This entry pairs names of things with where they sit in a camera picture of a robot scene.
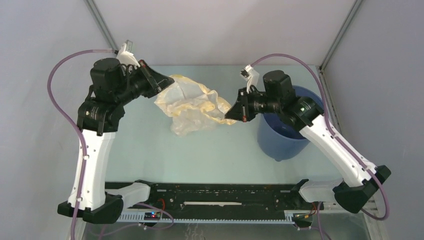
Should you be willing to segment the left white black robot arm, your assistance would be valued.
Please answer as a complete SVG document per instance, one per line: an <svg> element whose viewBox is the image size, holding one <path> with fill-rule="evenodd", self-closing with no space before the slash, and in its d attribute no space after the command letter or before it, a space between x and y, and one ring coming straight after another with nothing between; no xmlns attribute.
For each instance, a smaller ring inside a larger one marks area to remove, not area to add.
<svg viewBox="0 0 424 240"><path fill-rule="evenodd" d="M175 81L150 68L144 61L121 63L104 58L90 70L92 84L78 108L76 127L83 136L73 189L57 212L91 224L113 224L122 211L140 202L153 208L158 194L141 182L107 191L105 177L110 150L125 115L124 107L138 97L152 98Z"/></svg>

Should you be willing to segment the translucent white yellow trash bag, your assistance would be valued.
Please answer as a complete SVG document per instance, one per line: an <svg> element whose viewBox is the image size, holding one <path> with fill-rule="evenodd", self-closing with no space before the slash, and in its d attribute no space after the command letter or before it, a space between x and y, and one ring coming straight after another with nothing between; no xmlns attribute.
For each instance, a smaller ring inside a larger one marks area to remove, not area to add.
<svg viewBox="0 0 424 240"><path fill-rule="evenodd" d="M216 90L186 76L173 74L174 83L159 93L154 104L172 118L171 131L178 136L210 130L217 125L233 125L226 119L231 105Z"/></svg>

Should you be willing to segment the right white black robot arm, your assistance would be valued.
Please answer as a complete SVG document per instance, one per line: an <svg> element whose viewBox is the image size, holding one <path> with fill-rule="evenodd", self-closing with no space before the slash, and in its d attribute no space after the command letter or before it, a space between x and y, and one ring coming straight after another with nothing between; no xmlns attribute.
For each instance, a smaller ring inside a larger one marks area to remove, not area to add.
<svg viewBox="0 0 424 240"><path fill-rule="evenodd" d="M263 76L264 91L254 85L259 74L253 68L246 67L240 75L247 85L238 90L226 119L246 123L258 114L275 114L314 144L341 174L342 178L336 181L304 180L291 194L291 204L304 209L311 202L337 202L350 213L361 211L391 175L389 168L362 157L331 123L326 123L323 106L311 97L297 94L290 76L282 70Z"/></svg>

